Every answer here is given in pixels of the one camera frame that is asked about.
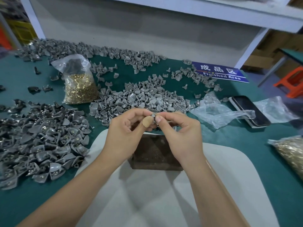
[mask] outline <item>yellow plastic basket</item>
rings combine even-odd
[[[6,19],[6,21],[21,44],[28,44],[37,37],[31,23],[9,19]]]

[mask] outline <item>dark brown block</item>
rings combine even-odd
[[[128,161],[133,169],[183,170],[164,135],[143,134],[135,153]]]

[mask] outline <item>gray panel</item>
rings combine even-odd
[[[30,1],[47,38],[232,67],[260,30],[112,0]]]

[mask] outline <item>black phone screen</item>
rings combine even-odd
[[[256,107],[256,105],[247,96],[232,97],[235,104],[241,110],[254,110],[256,113],[255,119],[250,119],[255,126],[268,126],[271,122],[268,118]]]

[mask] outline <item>white shelf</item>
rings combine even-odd
[[[290,33],[303,27],[303,10],[238,0],[117,0]]]

